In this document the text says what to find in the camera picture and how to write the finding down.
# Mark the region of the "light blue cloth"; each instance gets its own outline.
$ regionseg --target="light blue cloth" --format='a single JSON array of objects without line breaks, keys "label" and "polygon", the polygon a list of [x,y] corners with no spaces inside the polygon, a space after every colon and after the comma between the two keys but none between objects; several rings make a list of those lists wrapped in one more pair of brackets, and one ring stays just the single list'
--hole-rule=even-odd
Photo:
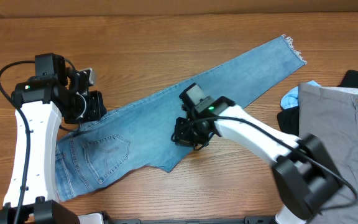
[{"label": "light blue cloth", "polygon": [[91,132],[60,141],[55,180],[61,200],[107,187],[143,166],[170,172],[192,147],[177,146],[171,135],[184,117],[179,94],[197,83],[206,95],[226,96],[247,106],[305,64],[291,38],[278,37],[222,65],[81,125]]},{"label": "light blue cloth", "polygon": [[[307,84],[313,85],[313,86],[321,86],[319,83],[316,83],[314,80],[308,82]],[[289,109],[296,106],[299,106],[298,103],[298,87],[295,87],[288,91],[286,95],[281,99],[280,103],[281,107],[283,109]]]}]

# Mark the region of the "gray fabric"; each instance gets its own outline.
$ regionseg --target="gray fabric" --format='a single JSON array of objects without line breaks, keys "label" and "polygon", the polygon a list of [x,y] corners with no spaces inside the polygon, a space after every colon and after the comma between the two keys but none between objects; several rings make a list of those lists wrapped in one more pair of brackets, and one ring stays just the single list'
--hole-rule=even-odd
[{"label": "gray fabric", "polygon": [[[341,175],[358,191],[358,95],[300,84],[300,137],[314,134],[326,146]],[[324,206],[353,198],[343,187]],[[358,223],[358,205],[323,212],[312,224]]]}]

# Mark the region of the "clothing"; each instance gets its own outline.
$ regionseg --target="clothing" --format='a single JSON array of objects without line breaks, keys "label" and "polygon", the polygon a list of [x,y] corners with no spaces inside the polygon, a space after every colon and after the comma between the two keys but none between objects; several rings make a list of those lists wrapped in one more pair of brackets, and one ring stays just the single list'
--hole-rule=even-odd
[{"label": "clothing", "polygon": [[[314,80],[308,82],[310,85],[320,86]],[[289,109],[298,106],[298,87],[292,88],[286,95],[283,96],[280,103],[283,109]]]},{"label": "clothing", "polygon": [[142,100],[109,111],[99,121],[81,125],[56,148],[55,180],[60,200],[107,187],[143,166],[170,172],[191,147],[170,138],[178,117],[184,117],[179,94],[197,83],[206,95],[226,96],[247,106],[305,64],[291,39],[278,37],[222,65],[168,87]]},{"label": "clothing", "polygon": [[[358,88],[358,71],[348,70],[338,87]],[[278,125],[284,133],[299,133],[299,106],[283,110],[277,114]]]},{"label": "clothing", "polygon": [[[300,84],[300,137],[311,133],[325,145],[341,175],[358,192],[358,95]],[[324,207],[354,198],[343,187]],[[323,212],[312,224],[358,223],[358,205]]]}]

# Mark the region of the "jeans back pocket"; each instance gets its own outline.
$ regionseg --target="jeans back pocket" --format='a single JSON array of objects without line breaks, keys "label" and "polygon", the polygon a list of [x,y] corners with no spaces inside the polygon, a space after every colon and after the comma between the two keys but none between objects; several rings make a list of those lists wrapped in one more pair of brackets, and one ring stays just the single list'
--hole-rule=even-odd
[{"label": "jeans back pocket", "polygon": [[83,144],[86,163],[99,184],[128,159],[130,146],[118,134]]}]

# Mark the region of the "wooden tabletop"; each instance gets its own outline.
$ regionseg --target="wooden tabletop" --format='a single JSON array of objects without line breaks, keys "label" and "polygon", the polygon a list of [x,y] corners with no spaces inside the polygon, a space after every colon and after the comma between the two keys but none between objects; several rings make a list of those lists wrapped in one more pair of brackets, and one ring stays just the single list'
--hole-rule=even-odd
[{"label": "wooden tabletop", "polygon": [[[37,54],[60,54],[78,68],[97,71],[94,89],[112,110],[282,34],[294,39],[308,64],[246,108],[278,128],[280,100],[289,89],[310,80],[338,85],[348,69],[358,70],[358,13],[0,19],[0,69]],[[10,68],[2,85],[10,93],[33,75],[33,65]],[[14,109],[0,93],[0,209],[15,145]],[[144,167],[63,204],[77,214],[106,210],[113,218],[143,220],[242,218],[271,215],[282,206],[269,167],[247,149],[218,138],[169,174]]]}]

